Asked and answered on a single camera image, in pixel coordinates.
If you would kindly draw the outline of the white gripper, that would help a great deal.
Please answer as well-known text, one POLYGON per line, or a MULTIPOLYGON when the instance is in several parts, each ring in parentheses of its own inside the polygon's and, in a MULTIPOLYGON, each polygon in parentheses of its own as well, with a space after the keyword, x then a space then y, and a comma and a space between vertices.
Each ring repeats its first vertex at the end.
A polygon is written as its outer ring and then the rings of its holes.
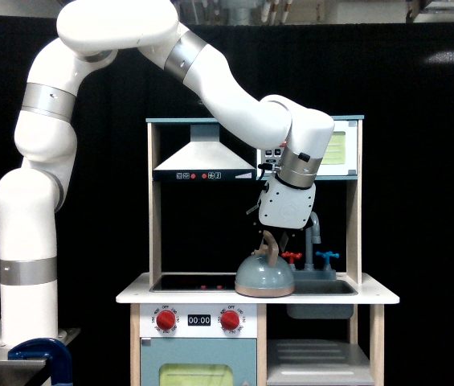
MULTIPOLYGON (((288 187, 272 175, 260 194, 259 220, 263 225, 276 228, 303 228, 307 240, 320 240, 320 223, 312 211, 316 186, 301 190, 288 187)), ((280 250, 285 250, 289 237, 286 230, 278 242, 280 250)))

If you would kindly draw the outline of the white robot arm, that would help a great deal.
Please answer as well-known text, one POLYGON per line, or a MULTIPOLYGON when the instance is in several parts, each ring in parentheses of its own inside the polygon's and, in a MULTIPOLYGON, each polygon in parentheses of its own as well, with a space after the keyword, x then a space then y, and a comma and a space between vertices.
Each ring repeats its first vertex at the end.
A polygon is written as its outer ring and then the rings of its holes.
POLYGON ((181 23, 170 1, 73 1, 59 12, 57 37, 27 76, 14 144, 21 165, 0 179, 0 346, 57 339, 55 216, 63 206, 77 152, 117 152, 140 143, 141 97, 120 102, 101 91, 97 72, 123 50, 139 51, 189 90, 219 124, 256 149, 283 146, 281 164, 260 203, 260 222, 300 228, 311 212, 314 180, 334 122, 284 96, 256 99, 231 74, 225 56, 181 23))

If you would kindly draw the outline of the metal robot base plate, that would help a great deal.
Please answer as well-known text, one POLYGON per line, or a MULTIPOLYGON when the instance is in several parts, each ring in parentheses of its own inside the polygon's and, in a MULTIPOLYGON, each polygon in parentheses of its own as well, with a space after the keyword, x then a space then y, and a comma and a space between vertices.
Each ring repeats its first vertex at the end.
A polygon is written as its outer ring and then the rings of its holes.
POLYGON ((55 338, 30 339, 16 347, 0 342, 0 366, 34 367, 46 363, 70 368, 72 358, 68 345, 79 333, 80 328, 68 327, 59 330, 55 338))

